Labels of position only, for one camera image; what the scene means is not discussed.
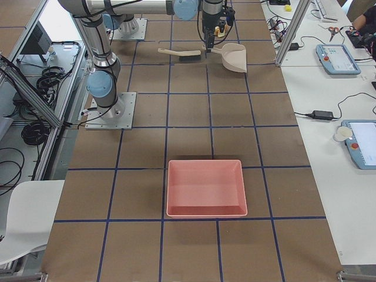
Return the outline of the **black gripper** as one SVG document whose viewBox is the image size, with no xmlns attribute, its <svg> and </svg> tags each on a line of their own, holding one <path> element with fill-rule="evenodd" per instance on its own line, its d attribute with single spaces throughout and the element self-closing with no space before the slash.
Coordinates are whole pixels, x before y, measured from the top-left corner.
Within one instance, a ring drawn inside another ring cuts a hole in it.
<svg viewBox="0 0 376 282">
<path fill-rule="evenodd" d="M 225 7 L 224 14 L 226 16 L 227 25 L 233 25 L 235 21 L 235 10 L 231 7 Z"/>
<path fill-rule="evenodd" d="M 215 27 L 219 25 L 219 20 L 223 16 L 223 1 L 203 0 L 202 1 L 202 27 L 205 29 L 204 40 L 206 53 L 214 47 Z"/>
</svg>

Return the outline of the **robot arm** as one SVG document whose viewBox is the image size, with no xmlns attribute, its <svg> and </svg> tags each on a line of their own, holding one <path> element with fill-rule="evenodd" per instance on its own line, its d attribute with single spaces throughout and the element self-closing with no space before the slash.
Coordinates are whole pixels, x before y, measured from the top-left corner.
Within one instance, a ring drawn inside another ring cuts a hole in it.
<svg viewBox="0 0 376 282">
<path fill-rule="evenodd" d="M 117 93 L 120 62 L 111 49 L 104 14 L 120 25 L 133 21 L 136 14 L 176 15 L 184 21 L 197 17 L 202 22 L 199 35 L 207 51 L 214 47 L 215 28 L 224 29 L 234 21 L 234 11 L 226 1 L 60 1 L 60 5 L 79 22 L 79 33 L 92 52 L 95 67 L 87 87 L 99 117 L 111 122 L 124 114 L 125 104 Z"/>
</svg>

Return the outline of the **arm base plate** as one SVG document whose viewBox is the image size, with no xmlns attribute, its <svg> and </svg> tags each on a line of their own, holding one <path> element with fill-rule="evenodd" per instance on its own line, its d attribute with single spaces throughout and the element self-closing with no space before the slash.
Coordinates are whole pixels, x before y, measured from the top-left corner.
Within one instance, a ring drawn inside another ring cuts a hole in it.
<svg viewBox="0 0 376 282">
<path fill-rule="evenodd" d="M 118 29 L 111 32 L 109 39 L 114 41 L 143 41 L 146 35 L 147 19 L 133 18 L 123 22 Z"/>
<path fill-rule="evenodd" d="M 89 112 L 89 121 L 85 123 L 85 129 L 132 129 L 136 104 L 136 92 L 121 92 L 117 95 L 117 103 L 103 116 L 100 115 L 107 111 L 107 109 L 101 107 Z"/>
</svg>

